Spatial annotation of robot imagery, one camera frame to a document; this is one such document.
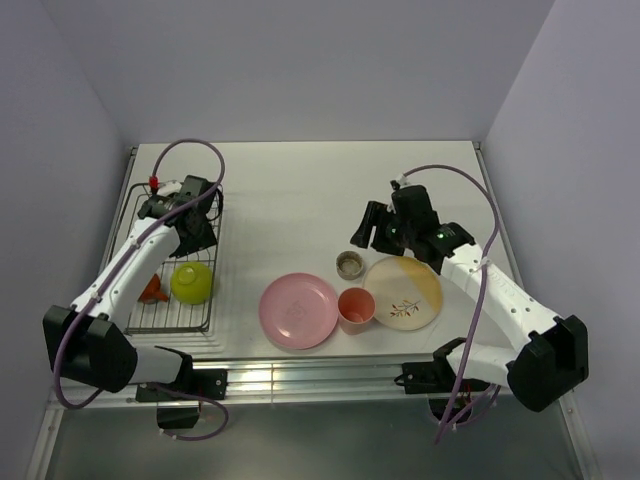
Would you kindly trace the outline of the orange ceramic mug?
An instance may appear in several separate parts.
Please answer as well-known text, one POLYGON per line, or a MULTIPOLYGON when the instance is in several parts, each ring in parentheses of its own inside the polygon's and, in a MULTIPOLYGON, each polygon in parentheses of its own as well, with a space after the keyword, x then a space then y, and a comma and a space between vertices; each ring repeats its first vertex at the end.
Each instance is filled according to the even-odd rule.
POLYGON ((153 275, 138 298, 138 301, 143 304, 155 304, 157 302, 167 302, 168 300, 169 296, 164 292, 160 277, 157 274, 153 275))

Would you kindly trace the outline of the pink plastic cup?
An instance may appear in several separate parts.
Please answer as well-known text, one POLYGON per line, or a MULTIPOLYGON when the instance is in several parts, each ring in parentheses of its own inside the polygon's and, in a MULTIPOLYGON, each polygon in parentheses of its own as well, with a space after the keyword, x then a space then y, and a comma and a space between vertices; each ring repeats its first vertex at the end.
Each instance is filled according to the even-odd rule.
POLYGON ((375 310, 375 299, 368 290, 346 289, 338 298, 339 325, 348 335, 363 333, 371 324, 375 310))

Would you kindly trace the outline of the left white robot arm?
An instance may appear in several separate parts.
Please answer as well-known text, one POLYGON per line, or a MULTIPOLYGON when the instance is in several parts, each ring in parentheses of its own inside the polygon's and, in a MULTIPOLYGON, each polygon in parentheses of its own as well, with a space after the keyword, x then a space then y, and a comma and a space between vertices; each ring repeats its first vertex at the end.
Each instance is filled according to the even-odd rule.
POLYGON ((124 331, 143 290, 167 259, 216 244, 208 219, 216 188, 189 175, 174 190, 150 196, 99 277, 70 306, 47 310, 43 330, 56 379, 111 393, 131 384, 158 383, 172 399, 191 394, 195 375, 189 355, 136 347, 124 331))

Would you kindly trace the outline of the speckled ceramic small cup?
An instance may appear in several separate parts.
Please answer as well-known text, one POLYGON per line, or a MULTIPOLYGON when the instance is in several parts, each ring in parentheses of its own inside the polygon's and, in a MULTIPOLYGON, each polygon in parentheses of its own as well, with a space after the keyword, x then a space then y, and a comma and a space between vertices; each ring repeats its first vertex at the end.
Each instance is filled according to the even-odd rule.
POLYGON ((364 271, 364 260, 355 251, 343 251, 336 257, 336 271, 343 280, 356 280, 364 271))

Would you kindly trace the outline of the pink plastic plate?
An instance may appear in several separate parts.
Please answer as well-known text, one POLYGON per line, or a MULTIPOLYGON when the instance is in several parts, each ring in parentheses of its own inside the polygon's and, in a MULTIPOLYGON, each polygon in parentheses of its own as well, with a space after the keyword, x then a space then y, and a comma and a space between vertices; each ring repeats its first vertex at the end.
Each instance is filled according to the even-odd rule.
POLYGON ((325 280, 290 273, 271 282, 258 307, 260 326, 274 344, 306 350, 323 343, 338 322, 338 297, 325 280))

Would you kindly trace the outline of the lime green bowl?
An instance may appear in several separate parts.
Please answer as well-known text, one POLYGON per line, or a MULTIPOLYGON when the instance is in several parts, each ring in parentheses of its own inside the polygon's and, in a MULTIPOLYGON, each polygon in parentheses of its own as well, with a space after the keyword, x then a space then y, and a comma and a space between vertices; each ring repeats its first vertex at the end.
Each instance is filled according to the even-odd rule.
POLYGON ((200 305, 211 296, 213 272, 201 262, 179 264, 170 279, 172 295, 187 305, 200 305))

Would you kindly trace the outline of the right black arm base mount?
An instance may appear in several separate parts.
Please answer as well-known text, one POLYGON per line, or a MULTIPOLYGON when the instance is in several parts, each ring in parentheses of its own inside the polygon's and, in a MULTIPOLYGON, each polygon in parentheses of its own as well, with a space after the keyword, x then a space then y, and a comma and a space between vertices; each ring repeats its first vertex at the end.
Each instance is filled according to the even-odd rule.
MULTIPOLYGON (((454 386, 457 369, 445 360, 455 347, 465 344, 464 337, 458 337, 438 348, 431 361, 405 362, 401 365, 401 374, 394 378, 396 386, 402 387, 407 395, 449 394, 454 386)), ((452 419, 473 401, 474 393, 491 392, 489 383, 481 380, 466 379, 461 382, 454 407, 449 415, 452 419)))

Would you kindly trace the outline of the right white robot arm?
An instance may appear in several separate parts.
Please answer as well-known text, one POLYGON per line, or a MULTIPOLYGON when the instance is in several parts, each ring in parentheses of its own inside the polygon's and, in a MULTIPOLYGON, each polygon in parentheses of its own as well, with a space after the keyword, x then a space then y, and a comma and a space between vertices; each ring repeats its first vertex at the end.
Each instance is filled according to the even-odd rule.
POLYGON ((369 201, 350 242, 397 257, 411 251, 479 303, 508 339, 508 348, 480 345, 468 337, 449 341, 427 364, 428 389, 493 384, 541 412, 588 378, 586 325, 536 302, 488 261, 462 226, 441 222, 424 186, 395 186, 389 204, 369 201))

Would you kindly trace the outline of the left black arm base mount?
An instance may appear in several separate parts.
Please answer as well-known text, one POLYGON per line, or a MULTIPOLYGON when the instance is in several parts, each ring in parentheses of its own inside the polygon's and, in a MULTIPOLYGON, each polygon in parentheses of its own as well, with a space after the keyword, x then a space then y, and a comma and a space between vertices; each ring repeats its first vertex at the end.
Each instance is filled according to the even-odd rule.
POLYGON ((156 423, 160 433, 174 440, 194 442, 213 438, 226 428, 230 415, 221 403, 228 385, 226 369, 195 369, 193 358, 178 350, 161 347, 166 353, 179 356, 180 368, 170 383, 146 382, 137 386, 137 403, 155 403, 156 423), (187 435, 200 419, 203 406, 209 404, 222 413, 221 424, 203 435, 187 435))

